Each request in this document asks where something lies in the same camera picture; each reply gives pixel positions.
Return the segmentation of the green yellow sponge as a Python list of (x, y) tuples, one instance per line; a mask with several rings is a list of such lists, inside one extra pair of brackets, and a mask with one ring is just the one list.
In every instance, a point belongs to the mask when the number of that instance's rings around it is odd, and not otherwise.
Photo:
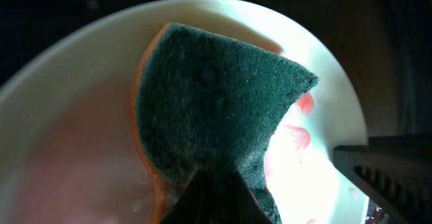
[(155, 190), (151, 223), (169, 214), (199, 170), (214, 184), (238, 172), (271, 223), (280, 223), (265, 153), (290, 106), (318, 81), (255, 45), (165, 24), (142, 56), (131, 93), (136, 150)]

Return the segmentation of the light blue plate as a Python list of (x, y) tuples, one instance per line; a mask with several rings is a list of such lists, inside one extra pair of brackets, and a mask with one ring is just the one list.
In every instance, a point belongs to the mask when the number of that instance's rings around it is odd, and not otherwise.
[(240, 0), (162, 0), (117, 12), (46, 50), (1, 89), (2, 223), (147, 223), (153, 185), (134, 152), (130, 91), (145, 47), (168, 22), (281, 53), (318, 75), (311, 144), (272, 143), (273, 193), (284, 223), (364, 223), (369, 204), (329, 157), (365, 144), (360, 103), (327, 47), (294, 20)]

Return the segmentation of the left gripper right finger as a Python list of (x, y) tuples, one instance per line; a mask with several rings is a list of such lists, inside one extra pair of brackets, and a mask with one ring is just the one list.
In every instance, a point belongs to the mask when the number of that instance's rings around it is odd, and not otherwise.
[(431, 135), (370, 137), (333, 149), (333, 165), (394, 223), (431, 222)]

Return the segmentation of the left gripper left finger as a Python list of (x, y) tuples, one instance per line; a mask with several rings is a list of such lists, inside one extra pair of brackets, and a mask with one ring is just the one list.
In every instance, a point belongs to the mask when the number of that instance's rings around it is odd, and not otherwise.
[(160, 224), (271, 224), (238, 172), (214, 184), (205, 170), (196, 172), (180, 199)]

